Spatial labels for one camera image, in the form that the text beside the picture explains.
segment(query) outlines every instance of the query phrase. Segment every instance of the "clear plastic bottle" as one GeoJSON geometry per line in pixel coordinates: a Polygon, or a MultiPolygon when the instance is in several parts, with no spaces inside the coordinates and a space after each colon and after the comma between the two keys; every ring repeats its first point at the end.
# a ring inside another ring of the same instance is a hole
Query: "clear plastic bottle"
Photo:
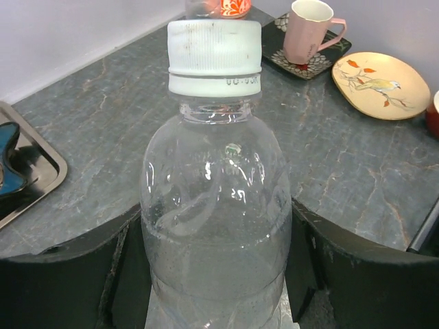
{"type": "Polygon", "coordinates": [[[221,0],[186,0],[186,19],[219,19],[221,0]]]}
{"type": "Polygon", "coordinates": [[[287,167],[260,98],[261,26],[168,26],[169,89],[180,114],[147,147],[143,236],[161,328],[265,328],[291,239],[287,167]]]}

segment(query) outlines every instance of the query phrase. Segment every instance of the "mug handle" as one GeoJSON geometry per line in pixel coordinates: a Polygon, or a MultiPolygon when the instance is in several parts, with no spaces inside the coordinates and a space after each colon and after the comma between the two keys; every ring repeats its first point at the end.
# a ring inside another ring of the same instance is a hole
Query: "mug handle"
{"type": "Polygon", "coordinates": [[[332,39],[330,41],[326,41],[325,43],[322,43],[320,45],[320,47],[318,47],[318,51],[321,51],[321,50],[323,50],[325,48],[328,48],[328,47],[330,47],[332,45],[335,45],[337,42],[339,42],[343,38],[343,36],[346,33],[346,30],[348,28],[347,25],[346,25],[346,21],[344,19],[331,19],[331,24],[343,25],[343,30],[334,39],[332,39]]]}

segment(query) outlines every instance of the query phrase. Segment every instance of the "plate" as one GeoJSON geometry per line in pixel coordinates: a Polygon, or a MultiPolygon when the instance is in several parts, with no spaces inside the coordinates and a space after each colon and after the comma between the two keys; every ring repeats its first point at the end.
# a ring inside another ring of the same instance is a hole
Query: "plate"
{"type": "Polygon", "coordinates": [[[354,108],[371,117],[401,120],[424,112],[427,83],[410,65],[383,53],[352,53],[338,60],[332,77],[354,108]]]}
{"type": "MultiPolygon", "coordinates": [[[[297,77],[310,80],[325,72],[352,47],[352,43],[343,38],[335,45],[316,53],[306,64],[290,63],[283,55],[283,40],[287,31],[288,19],[289,13],[262,28],[262,56],[280,69],[297,77]]],[[[332,40],[336,36],[337,34],[328,31],[323,42],[332,40]]]]}

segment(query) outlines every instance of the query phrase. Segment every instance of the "flower design on coaster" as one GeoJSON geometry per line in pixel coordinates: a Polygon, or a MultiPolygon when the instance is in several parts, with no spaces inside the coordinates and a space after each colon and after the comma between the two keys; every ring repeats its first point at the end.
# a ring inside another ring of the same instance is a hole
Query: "flower design on coaster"
{"type": "Polygon", "coordinates": [[[286,32],[288,26],[288,20],[289,20],[289,13],[274,20],[274,24],[278,29],[281,29],[282,31],[286,32]]]}
{"type": "Polygon", "coordinates": [[[285,70],[304,79],[311,79],[333,64],[321,53],[316,53],[306,64],[293,64],[288,62],[285,58],[283,50],[278,50],[274,53],[272,55],[272,61],[281,65],[285,70]]]}

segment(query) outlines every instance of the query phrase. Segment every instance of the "bird painting on plate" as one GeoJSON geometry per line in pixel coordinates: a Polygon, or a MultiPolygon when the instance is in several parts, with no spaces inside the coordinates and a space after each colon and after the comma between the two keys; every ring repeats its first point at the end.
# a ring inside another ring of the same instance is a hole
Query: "bird painting on plate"
{"type": "Polygon", "coordinates": [[[398,82],[384,79],[373,79],[355,86],[356,90],[373,89],[379,91],[380,93],[386,93],[388,91],[395,90],[396,88],[401,89],[401,86],[398,82]]]}
{"type": "Polygon", "coordinates": [[[405,99],[396,98],[390,96],[391,94],[388,94],[395,89],[402,89],[399,82],[395,80],[373,79],[369,76],[369,74],[376,74],[377,71],[375,69],[370,67],[362,68],[353,60],[347,60],[344,63],[347,63],[347,65],[358,70],[356,74],[349,75],[347,72],[341,70],[343,63],[336,64],[340,78],[348,82],[347,87],[349,87],[351,92],[373,90],[377,93],[380,93],[384,97],[384,108],[390,105],[397,108],[402,108],[404,110],[409,110],[412,108],[408,105],[408,102],[405,99]]]}

